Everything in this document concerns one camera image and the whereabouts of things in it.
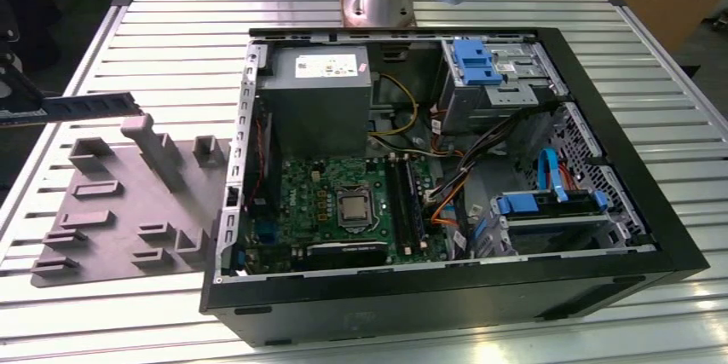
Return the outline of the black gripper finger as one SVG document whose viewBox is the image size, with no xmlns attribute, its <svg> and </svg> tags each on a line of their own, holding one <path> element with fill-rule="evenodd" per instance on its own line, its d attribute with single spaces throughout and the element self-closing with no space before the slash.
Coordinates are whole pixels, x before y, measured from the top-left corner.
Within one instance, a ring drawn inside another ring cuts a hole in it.
<svg viewBox="0 0 728 364">
<path fill-rule="evenodd" d="M 11 63 L 2 63 L 1 121 L 27 122 L 42 115 L 41 91 Z"/>
</svg>

